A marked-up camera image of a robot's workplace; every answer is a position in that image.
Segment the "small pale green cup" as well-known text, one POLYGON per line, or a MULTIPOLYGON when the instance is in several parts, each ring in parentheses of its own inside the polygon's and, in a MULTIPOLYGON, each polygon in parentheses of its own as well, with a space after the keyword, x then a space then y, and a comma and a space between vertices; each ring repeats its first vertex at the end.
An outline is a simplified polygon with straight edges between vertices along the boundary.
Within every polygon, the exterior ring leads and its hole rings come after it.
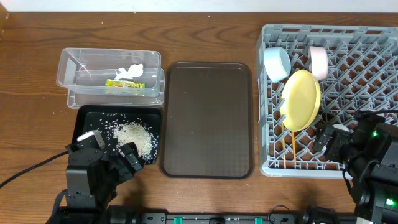
POLYGON ((334 124, 333 127, 336 128, 336 129, 340 129, 342 131, 349 132, 349 129, 346 126, 342 125, 342 124, 334 124))

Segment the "pile of rice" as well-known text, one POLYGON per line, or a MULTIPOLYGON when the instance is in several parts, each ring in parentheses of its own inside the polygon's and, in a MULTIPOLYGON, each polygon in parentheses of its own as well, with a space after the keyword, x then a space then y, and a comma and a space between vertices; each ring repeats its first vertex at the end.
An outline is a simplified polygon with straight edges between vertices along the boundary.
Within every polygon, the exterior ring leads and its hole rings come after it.
POLYGON ((146 123, 138 121, 116 121, 100 120, 98 130, 103 136, 106 149, 109 151, 120 151, 121 146, 133 142, 139 157, 145 164, 153 164, 157 157, 159 140, 157 134, 146 123))

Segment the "yellow round plate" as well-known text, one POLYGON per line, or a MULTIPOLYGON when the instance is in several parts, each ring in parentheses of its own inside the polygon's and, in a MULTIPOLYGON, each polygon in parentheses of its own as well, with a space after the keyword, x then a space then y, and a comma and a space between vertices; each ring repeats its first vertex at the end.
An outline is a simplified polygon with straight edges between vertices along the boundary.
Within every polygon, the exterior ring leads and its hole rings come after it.
POLYGON ((280 114, 284 127, 291 132, 305 129, 313 123, 321 101, 318 80, 308 70, 298 70, 287 80, 282 91, 284 100, 280 114))

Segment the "wooden chopstick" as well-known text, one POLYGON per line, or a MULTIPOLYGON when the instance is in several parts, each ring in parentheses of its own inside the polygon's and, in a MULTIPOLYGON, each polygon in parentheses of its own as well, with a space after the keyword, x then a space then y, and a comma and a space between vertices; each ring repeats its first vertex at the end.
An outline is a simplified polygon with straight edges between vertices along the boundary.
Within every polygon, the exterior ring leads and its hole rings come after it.
MULTIPOLYGON (((285 133, 285 129, 284 129, 284 123, 281 123, 281 130, 282 130, 282 134, 285 133)), ((284 162, 284 169, 286 169, 286 155, 285 155, 285 135, 282 138, 282 152, 284 153, 283 155, 283 162, 284 162)))
POLYGON ((297 157, 296 157, 296 145, 295 145, 295 132, 294 131, 292 131, 292 150, 293 150, 293 155, 294 155, 294 166, 296 166, 297 157))

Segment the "green snack wrapper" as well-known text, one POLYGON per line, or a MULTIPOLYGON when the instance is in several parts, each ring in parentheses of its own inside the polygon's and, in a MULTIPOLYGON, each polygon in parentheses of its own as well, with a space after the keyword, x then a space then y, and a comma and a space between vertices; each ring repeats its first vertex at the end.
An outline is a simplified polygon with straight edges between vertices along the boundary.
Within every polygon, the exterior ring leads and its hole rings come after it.
POLYGON ((105 86, 110 87, 121 87, 121 88, 145 88, 145 83, 135 83, 129 80, 112 80, 107 79, 105 81, 105 86))

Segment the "pink bowl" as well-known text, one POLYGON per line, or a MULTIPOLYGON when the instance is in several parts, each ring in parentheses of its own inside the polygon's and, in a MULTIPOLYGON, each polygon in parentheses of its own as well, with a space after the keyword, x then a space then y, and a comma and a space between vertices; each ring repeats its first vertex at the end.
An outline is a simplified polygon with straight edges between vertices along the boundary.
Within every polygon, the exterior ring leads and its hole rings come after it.
POLYGON ((309 71, 318 80, 323 80, 328 75, 328 55, 323 47, 310 46, 308 48, 310 59, 309 71))

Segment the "white tissue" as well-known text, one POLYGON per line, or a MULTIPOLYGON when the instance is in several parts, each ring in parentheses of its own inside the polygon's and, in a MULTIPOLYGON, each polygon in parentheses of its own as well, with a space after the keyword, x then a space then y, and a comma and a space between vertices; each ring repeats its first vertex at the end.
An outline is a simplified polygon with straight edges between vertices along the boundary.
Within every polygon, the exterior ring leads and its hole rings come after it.
POLYGON ((119 68, 116 72, 116 80, 128 79, 132 80, 136 77, 143 75, 143 64, 131 65, 127 70, 125 68, 119 68))

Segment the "light blue bowl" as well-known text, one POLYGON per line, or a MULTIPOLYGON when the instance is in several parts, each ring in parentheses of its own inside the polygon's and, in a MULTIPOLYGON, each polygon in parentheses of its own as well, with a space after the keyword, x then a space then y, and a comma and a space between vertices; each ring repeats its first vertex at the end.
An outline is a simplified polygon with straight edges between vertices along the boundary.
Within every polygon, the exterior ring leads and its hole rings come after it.
POLYGON ((263 53, 264 68, 273 83, 287 78, 291 72, 290 58, 282 47, 266 48, 263 53))

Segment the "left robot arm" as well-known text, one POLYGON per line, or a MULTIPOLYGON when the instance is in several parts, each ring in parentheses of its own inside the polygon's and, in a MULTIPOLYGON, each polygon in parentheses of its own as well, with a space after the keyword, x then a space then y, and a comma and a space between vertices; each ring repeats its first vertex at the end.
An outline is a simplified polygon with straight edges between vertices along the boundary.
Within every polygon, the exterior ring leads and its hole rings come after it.
POLYGON ((131 142, 119 151, 107 153, 98 143, 67 146, 67 188, 54 202, 48 223, 140 223, 133 208, 109 205, 117 196, 116 187, 144 168, 136 145, 131 142))

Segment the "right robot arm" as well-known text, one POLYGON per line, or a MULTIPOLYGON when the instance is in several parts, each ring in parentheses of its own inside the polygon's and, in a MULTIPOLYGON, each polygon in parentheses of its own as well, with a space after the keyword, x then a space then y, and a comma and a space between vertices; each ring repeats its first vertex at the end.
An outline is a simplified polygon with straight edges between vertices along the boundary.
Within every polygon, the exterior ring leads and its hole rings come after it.
POLYGON ((373 223, 397 223, 397 126, 383 111, 355 115, 354 131, 320 124, 313 148, 344 165, 345 183, 357 217, 373 223))

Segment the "black waste tray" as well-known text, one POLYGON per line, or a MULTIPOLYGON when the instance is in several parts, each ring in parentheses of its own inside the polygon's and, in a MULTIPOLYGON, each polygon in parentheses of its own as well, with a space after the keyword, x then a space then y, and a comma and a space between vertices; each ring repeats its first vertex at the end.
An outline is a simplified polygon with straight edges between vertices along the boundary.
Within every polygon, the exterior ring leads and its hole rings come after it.
POLYGON ((118 120, 119 123, 125 121, 146 123, 152 128, 150 132, 157 134, 159 140, 162 113, 157 108, 85 105, 78 110, 72 142, 77 142, 77 137, 88 131, 98 130, 101 119, 105 121, 118 120))

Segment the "grey dishwasher rack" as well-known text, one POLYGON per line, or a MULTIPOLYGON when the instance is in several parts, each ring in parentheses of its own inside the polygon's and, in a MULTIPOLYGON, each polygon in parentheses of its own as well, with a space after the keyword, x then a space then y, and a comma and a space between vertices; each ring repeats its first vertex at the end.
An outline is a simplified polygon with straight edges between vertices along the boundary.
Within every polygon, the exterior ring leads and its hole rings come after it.
POLYGON ((256 79, 259 89, 259 169, 267 177, 340 179, 343 165, 328 161, 313 150, 319 124, 342 124, 354 129, 358 110, 383 111, 389 124, 397 124, 397 29, 395 27, 267 24, 256 44, 256 79), (313 123, 295 133, 282 134, 280 114, 285 82, 273 83, 263 66, 266 48, 282 47, 292 71, 308 69, 310 46, 328 55, 328 75, 320 82, 322 98, 313 123), (282 138, 285 135, 286 169, 282 138))

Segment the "clear plastic waste bin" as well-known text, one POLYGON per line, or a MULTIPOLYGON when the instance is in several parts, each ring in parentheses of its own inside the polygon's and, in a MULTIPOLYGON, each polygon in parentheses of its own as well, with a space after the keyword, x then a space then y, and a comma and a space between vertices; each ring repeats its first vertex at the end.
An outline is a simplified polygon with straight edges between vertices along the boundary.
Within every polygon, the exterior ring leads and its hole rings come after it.
POLYGON ((57 71, 57 85, 68 90, 67 105, 160 106, 164 102, 165 76, 161 54, 150 50, 65 48, 57 71), (132 80, 145 88, 105 86, 119 68, 143 64, 143 75, 132 80))

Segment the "brown plastic serving tray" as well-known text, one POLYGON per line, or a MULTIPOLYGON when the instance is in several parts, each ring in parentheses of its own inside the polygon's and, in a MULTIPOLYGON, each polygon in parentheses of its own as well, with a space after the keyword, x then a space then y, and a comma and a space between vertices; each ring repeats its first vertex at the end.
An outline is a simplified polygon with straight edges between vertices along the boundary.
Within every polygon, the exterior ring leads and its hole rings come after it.
POLYGON ((172 178, 248 178, 254 170, 249 67, 176 62, 166 78, 162 173, 172 178))

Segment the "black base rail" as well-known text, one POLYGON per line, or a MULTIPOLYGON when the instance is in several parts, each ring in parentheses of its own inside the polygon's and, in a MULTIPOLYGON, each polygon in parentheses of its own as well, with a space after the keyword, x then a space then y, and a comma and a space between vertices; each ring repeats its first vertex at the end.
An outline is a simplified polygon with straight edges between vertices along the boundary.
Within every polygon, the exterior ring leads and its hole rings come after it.
POLYGON ((108 207, 110 223, 131 224, 297 224, 297 223, 342 223, 356 224, 354 215, 339 215, 333 210, 305 211, 295 213, 288 210, 278 212, 271 210, 270 214, 209 214, 209 213, 167 213, 150 211, 141 213, 132 207, 112 205, 108 207))

